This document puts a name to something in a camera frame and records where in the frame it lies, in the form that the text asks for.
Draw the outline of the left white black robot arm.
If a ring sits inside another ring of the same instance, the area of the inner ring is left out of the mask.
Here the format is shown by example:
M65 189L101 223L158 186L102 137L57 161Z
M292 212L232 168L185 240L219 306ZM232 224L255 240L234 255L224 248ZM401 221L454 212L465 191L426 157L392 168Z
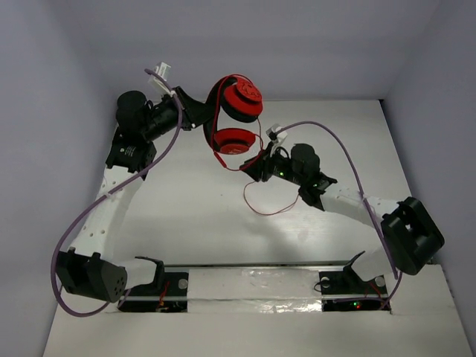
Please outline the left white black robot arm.
M140 91L127 91L117 99L117 129L106 159L103 181L94 203L68 228L82 228L66 251L56 249L51 281L57 298L67 293L115 303L126 290L142 286L149 293L164 288L163 263L147 257L129 262L114 259L115 241L132 201L147 173L172 149L158 154L153 141L172 132L196 129L209 123L214 106L201 103L175 87L154 104Z

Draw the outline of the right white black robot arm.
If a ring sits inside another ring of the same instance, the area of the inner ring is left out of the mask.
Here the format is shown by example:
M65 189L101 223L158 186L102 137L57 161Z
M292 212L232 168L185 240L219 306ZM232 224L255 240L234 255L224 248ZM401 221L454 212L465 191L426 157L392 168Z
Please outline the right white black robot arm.
M351 292L362 291L380 275L416 275L445 244L420 200L409 196L393 201L352 190L321 171L321 160L308 144L294 145L287 156L268 146L240 168L255 181L275 176L296 184L308 206L376 229L380 247L357 254L344 272L344 285Z

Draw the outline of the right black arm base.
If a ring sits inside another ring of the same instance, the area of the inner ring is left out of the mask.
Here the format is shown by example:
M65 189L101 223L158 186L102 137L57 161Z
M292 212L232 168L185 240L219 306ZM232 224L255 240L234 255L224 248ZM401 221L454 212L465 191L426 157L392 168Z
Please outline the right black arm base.
M360 312L389 310L385 306L390 292L383 276L364 282L344 271L323 271L314 284L322 297L324 312Z

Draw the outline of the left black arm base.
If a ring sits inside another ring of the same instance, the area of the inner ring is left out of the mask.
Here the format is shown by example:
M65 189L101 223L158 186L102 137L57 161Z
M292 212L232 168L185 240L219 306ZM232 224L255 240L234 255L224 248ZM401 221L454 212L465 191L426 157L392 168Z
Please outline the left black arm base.
M136 286L120 303L121 312L187 312L187 288L189 274L185 271L164 273L160 287L152 284Z

